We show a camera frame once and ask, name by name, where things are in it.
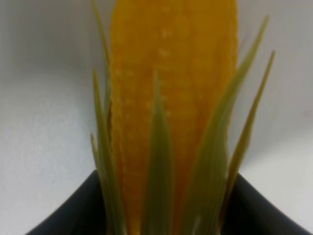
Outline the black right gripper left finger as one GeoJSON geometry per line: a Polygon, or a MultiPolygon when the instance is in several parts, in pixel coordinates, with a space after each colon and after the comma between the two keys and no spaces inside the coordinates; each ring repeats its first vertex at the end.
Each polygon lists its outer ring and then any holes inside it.
{"type": "Polygon", "coordinates": [[[97,171],[29,235],[105,235],[105,206],[97,171]]]}

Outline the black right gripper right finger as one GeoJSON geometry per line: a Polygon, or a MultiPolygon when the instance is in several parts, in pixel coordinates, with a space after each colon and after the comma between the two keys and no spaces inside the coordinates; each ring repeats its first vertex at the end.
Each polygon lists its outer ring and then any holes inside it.
{"type": "Polygon", "coordinates": [[[224,219],[225,235],[310,235],[238,175],[224,219]]]}

